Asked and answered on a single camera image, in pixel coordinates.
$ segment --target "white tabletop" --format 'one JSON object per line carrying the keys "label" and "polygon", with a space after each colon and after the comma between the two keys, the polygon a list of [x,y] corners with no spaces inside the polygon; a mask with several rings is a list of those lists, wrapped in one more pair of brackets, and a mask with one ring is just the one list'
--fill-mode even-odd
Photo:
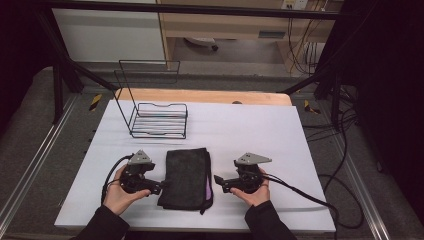
{"label": "white tabletop", "polygon": [[[116,101],[109,102],[91,146],[79,169],[55,225],[82,228],[100,206],[100,194],[112,166],[123,156],[143,149],[156,164],[146,178],[165,179],[166,152],[175,149],[206,147],[211,156],[212,175],[237,178],[233,160],[246,152],[272,159],[260,164],[303,192],[325,197],[309,152],[295,107],[217,103],[186,103],[188,107],[186,139],[140,139],[128,131]],[[120,101],[125,114],[131,101]],[[122,214],[133,230],[156,231],[247,231],[245,203],[232,194],[224,194],[213,183],[214,204],[204,215],[199,211],[164,210],[151,195],[133,203]],[[334,232],[330,212],[282,185],[270,183],[271,201],[280,219],[292,231]]]}

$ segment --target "black sleeve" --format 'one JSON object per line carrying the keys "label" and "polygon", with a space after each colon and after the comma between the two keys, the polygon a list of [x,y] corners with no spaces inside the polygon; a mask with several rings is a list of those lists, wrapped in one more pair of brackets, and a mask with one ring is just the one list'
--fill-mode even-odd
{"label": "black sleeve", "polygon": [[121,217],[102,205],[87,226],[72,240],[121,240],[129,227]]}
{"label": "black sleeve", "polygon": [[245,220],[255,240],[296,239],[287,226],[281,222],[271,201],[250,207]]}

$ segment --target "hand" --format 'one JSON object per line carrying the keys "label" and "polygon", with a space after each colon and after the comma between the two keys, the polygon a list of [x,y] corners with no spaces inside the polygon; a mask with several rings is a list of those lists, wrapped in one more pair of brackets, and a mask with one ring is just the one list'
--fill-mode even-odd
{"label": "hand", "polygon": [[[259,170],[261,171],[261,173],[266,174],[266,172],[262,168],[259,168]],[[256,207],[261,203],[269,201],[271,198],[268,179],[264,179],[259,189],[252,194],[245,193],[237,188],[231,188],[230,191],[237,197],[241,198],[249,206],[253,205]]]}
{"label": "hand", "polygon": [[150,195],[150,190],[147,189],[132,194],[127,193],[124,189],[122,189],[119,183],[119,178],[121,177],[125,166],[126,165],[122,166],[118,171],[116,171],[115,177],[113,178],[116,181],[109,185],[103,202],[103,205],[109,208],[116,215],[121,215],[134,201]]}

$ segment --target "black controller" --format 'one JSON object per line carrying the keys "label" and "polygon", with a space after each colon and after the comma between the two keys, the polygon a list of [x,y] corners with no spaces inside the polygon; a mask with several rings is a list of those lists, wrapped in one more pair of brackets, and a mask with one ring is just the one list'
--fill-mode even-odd
{"label": "black controller", "polygon": [[234,160],[239,178],[224,180],[214,175],[215,183],[222,186],[224,193],[230,192],[231,188],[238,188],[245,193],[254,193],[261,186],[263,179],[258,163],[270,162],[271,159],[253,153],[246,153],[238,160]]}
{"label": "black controller", "polygon": [[152,194],[159,195],[164,184],[146,179],[144,176],[147,171],[151,171],[154,168],[155,164],[140,150],[128,161],[127,167],[121,174],[119,180],[122,189],[127,193],[148,189]]}

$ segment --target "wire basket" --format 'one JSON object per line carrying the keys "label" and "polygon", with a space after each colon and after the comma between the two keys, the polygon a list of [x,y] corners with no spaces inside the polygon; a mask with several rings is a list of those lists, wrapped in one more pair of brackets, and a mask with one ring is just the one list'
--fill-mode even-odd
{"label": "wire basket", "polygon": [[[121,69],[114,72],[121,89],[114,92],[114,96],[131,136],[134,138],[185,139],[188,117],[186,104],[159,105],[139,102],[131,91],[132,88],[142,88],[150,83],[176,83],[179,62],[121,60],[119,65]],[[125,100],[131,100],[133,103],[131,110],[121,106],[121,93],[124,89],[130,96]]]}

